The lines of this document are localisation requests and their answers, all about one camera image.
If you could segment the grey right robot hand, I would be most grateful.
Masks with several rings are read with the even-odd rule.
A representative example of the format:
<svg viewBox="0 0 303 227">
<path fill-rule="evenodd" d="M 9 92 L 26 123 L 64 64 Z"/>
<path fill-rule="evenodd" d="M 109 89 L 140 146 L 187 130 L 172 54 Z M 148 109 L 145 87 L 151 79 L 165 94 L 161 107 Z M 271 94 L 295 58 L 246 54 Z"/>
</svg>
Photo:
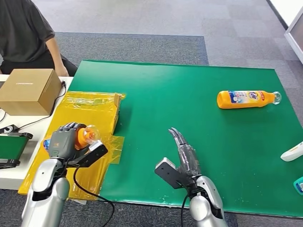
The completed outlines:
<svg viewBox="0 0 303 227">
<path fill-rule="evenodd" d="M 196 157 L 196 150 L 190 145 L 181 133 L 175 128 L 170 128 L 169 132 L 175 139 L 180 159 L 180 172 L 193 177 L 201 175 L 200 165 Z"/>
</svg>

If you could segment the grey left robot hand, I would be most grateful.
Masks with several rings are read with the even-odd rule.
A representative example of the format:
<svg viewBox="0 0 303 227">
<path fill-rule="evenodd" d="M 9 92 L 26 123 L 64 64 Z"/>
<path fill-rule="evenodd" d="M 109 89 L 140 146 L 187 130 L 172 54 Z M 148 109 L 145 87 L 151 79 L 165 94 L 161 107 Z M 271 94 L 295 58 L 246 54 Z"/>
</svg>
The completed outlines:
<svg viewBox="0 0 303 227">
<path fill-rule="evenodd" d="M 88 145 L 83 148 L 76 148 L 78 133 L 80 129 L 85 128 L 82 123 L 70 122 L 60 126 L 53 132 L 48 153 L 51 158 L 61 158 L 64 161 L 75 160 L 83 156 L 88 149 Z"/>
</svg>

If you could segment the person's hand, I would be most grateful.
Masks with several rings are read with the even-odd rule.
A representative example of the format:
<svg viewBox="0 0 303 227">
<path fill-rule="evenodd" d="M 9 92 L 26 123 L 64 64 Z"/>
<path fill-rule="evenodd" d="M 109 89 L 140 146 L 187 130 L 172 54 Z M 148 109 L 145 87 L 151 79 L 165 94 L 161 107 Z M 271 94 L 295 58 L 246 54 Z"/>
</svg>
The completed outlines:
<svg viewBox="0 0 303 227">
<path fill-rule="evenodd" d="M 54 70 L 58 77 L 69 77 L 67 69 L 63 63 L 55 64 Z"/>
</svg>

